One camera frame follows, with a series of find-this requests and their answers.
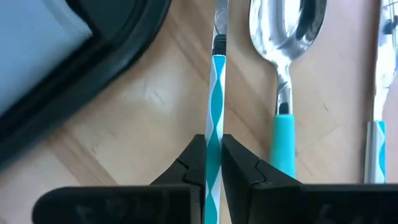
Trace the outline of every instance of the spoon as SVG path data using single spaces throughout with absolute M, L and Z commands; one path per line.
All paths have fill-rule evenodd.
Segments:
M 277 70 L 277 98 L 270 163 L 295 177 L 295 131 L 289 66 L 313 43 L 326 0 L 251 0 L 250 36 L 259 54 Z
M 366 138 L 366 184 L 386 183 L 386 124 L 383 107 L 394 76 L 397 73 L 398 5 L 391 0 L 380 1 L 380 20 L 377 31 L 376 68 L 374 71 L 373 112 Z

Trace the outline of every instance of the black plastic holder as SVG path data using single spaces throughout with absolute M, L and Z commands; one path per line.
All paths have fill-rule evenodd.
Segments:
M 90 217 L 97 222 L 92 223 L 202 223 L 205 152 L 205 137 L 197 134 L 149 186 L 49 192 L 37 202 L 33 222 L 76 221 L 76 205 L 85 204 L 86 211 L 94 211 Z M 221 159 L 233 224 L 398 223 L 398 185 L 302 184 L 255 156 L 230 134 L 223 136 Z M 118 210 L 129 212 L 115 215 L 107 201 L 118 202 L 122 205 Z

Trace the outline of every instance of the wooden surface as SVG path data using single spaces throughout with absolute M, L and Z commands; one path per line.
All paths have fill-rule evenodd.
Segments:
M 230 0 L 224 131 L 267 159 L 275 71 L 251 45 L 249 1 Z M 363 181 L 377 1 L 329 1 L 323 29 L 291 66 L 297 178 Z M 0 224 L 29 223 L 46 191 L 149 184 L 205 130 L 214 0 L 174 0 L 139 63 L 0 172 Z M 387 181 L 398 173 L 398 83 L 385 108 Z M 230 223 L 223 195 L 221 223 Z

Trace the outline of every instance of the cutlery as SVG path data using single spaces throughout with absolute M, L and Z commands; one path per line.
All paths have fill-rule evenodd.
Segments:
M 295 131 L 289 66 L 317 37 L 326 0 L 251 0 L 253 46 L 277 70 L 277 98 L 270 163 L 295 177 Z
M 220 221 L 221 139 L 223 137 L 224 126 L 227 25 L 228 0 L 216 0 L 205 129 L 205 224 L 218 224 Z
M 386 124 L 382 119 L 384 103 L 397 66 L 398 11 L 396 2 L 381 0 L 377 36 L 376 68 L 374 71 L 373 114 L 368 123 L 364 181 L 368 184 L 386 183 Z

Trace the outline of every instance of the utensil handle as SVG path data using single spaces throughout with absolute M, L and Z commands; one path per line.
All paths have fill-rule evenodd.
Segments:
M 295 131 L 292 114 L 278 114 L 274 117 L 269 160 L 275 168 L 295 178 Z
M 364 181 L 367 184 L 386 183 L 386 124 L 384 121 L 368 123 Z

